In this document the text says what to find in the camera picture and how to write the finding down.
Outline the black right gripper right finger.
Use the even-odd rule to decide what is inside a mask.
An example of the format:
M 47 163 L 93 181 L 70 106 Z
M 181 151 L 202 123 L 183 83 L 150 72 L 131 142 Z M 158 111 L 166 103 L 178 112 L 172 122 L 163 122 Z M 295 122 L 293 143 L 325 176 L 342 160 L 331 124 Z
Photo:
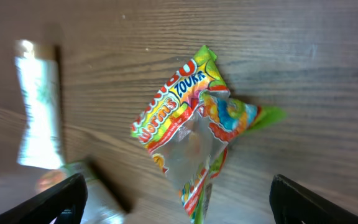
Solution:
M 358 224 L 357 215 L 281 174 L 273 177 L 269 202 L 279 224 Z

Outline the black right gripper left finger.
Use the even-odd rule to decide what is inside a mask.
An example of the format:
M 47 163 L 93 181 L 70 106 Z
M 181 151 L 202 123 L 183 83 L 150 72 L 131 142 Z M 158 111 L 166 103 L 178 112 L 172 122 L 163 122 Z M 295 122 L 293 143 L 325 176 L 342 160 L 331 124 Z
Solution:
M 80 224 L 83 207 L 72 187 L 79 186 L 77 177 L 66 179 L 54 187 L 0 214 L 0 224 L 67 223 Z

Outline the cup noodles container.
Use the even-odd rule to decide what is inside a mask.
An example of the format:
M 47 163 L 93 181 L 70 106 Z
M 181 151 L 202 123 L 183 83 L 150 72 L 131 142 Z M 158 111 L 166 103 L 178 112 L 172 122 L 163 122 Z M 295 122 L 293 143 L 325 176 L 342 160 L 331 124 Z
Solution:
M 35 185 L 40 194 L 66 179 L 77 177 L 79 186 L 72 187 L 70 195 L 78 196 L 83 207 L 81 223 L 91 224 L 124 224 L 126 212 L 106 185 L 86 161 L 65 164 L 50 170 L 40 177 Z

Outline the white tube with gold cap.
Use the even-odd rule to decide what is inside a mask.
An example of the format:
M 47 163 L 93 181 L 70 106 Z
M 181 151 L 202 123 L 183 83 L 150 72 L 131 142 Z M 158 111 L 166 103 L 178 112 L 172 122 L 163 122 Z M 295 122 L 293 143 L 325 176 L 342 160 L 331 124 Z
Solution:
M 29 40 L 15 43 L 14 58 L 26 122 L 17 163 L 42 169 L 64 165 L 57 50 Z

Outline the colourful candy bag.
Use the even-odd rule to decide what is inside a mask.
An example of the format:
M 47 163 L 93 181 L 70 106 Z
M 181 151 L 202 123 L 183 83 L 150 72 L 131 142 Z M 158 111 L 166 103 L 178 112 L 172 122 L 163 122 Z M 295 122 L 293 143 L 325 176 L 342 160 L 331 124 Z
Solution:
M 231 98 L 216 59 L 202 46 L 131 124 L 132 137 L 172 183 L 192 223 L 204 223 L 211 181 L 223 168 L 229 143 L 285 117 L 280 108 Z

